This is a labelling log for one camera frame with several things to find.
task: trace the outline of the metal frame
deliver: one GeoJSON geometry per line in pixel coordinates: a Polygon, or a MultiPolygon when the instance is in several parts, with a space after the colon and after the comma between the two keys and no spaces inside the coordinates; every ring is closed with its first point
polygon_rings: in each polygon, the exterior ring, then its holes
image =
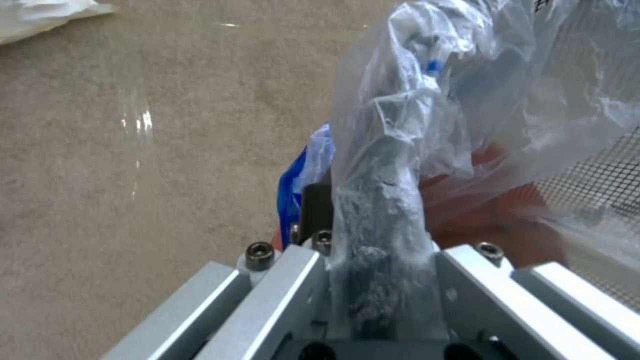
{"type": "Polygon", "coordinates": [[[442,307],[461,338],[496,336],[519,359],[611,359],[468,245],[436,255],[442,307]]]}
{"type": "Polygon", "coordinates": [[[247,275],[210,261],[102,358],[193,356],[250,290],[247,275]]]}
{"type": "Polygon", "coordinates": [[[196,359],[269,359],[304,334],[328,289],[324,257],[290,245],[196,359]]]}
{"type": "Polygon", "coordinates": [[[640,316],[557,263],[512,278],[618,359],[640,359],[640,316]]]}

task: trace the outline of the clear plastic bag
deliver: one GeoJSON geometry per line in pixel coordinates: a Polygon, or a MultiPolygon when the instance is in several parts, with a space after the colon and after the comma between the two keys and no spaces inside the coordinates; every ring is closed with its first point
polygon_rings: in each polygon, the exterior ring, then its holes
{"type": "MultiPolygon", "coordinates": [[[[610,86],[619,69],[602,61],[608,35],[563,28],[556,39],[577,3],[403,3],[356,42],[332,120],[336,336],[444,333],[421,197],[436,226],[637,125],[636,95],[610,86]],[[591,57],[563,58],[564,42],[591,57]]],[[[627,34],[616,49],[629,41],[633,22],[619,6],[579,8],[574,16],[627,34]]]]}

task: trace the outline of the screw head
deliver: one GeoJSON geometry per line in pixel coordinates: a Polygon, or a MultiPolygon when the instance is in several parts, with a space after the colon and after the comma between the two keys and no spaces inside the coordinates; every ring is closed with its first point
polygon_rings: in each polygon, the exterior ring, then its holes
{"type": "Polygon", "coordinates": [[[291,227],[289,228],[289,240],[293,244],[300,245],[299,237],[300,237],[300,225],[291,224],[291,227]]]}
{"type": "Polygon", "coordinates": [[[331,254],[331,230],[319,230],[311,236],[311,247],[324,256],[331,254]]]}
{"type": "Polygon", "coordinates": [[[244,252],[246,267],[254,271],[262,271],[271,267],[275,253],[273,246],[264,241],[249,245],[244,252]]]}
{"type": "Polygon", "coordinates": [[[491,261],[495,266],[500,267],[500,263],[504,258],[504,252],[498,245],[482,242],[478,243],[475,246],[475,249],[480,253],[480,255],[491,261]]]}

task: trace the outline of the floor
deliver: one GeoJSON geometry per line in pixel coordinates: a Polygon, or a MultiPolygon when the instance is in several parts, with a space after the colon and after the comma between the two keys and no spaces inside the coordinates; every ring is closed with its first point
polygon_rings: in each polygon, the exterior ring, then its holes
{"type": "Polygon", "coordinates": [[[0,47],[2,359],[99,357],[270,240],[340,54],[392,1],[115,3],[0,47]]]}

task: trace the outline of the black hole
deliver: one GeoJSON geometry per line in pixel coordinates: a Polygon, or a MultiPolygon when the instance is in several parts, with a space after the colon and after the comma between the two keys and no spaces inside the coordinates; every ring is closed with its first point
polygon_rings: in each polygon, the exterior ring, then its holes
{"type": "Polygon", "coordinates": [[[462,343],[447,345],[444,349],[445,360],[482,360],[472,348],[462,343]]]}
{"type": "Polygon", "coordinates": [[[314,341],[307,344],[302,351],[298,360],[336,360],[337,357],[333,349],[325,344],[314,341]]]}

